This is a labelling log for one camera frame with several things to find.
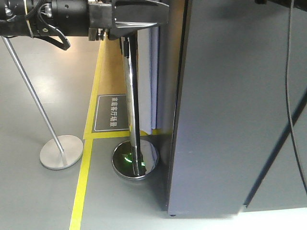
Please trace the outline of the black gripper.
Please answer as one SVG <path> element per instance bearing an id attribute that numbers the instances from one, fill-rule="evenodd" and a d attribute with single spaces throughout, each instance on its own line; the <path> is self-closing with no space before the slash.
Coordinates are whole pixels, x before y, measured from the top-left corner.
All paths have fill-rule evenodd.
<path id="1" fill-rule="evenodd" d="M 121 37 L 168 23 L 169 5 L 154 0 L 89 0 L 88 39 L 99 39 L 98 30 L 108 39 Z"/>

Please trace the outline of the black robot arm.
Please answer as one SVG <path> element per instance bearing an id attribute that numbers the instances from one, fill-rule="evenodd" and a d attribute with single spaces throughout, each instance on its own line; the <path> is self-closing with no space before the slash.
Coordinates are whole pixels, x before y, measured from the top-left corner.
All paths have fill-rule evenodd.
<path id="1" fill-rule="evenodd" d="M 2 0 L 0 35 L 28 36 L 62 50 L 69 36 L 109 40 L 168 22 L 169 5 L 154 0 Z"/>

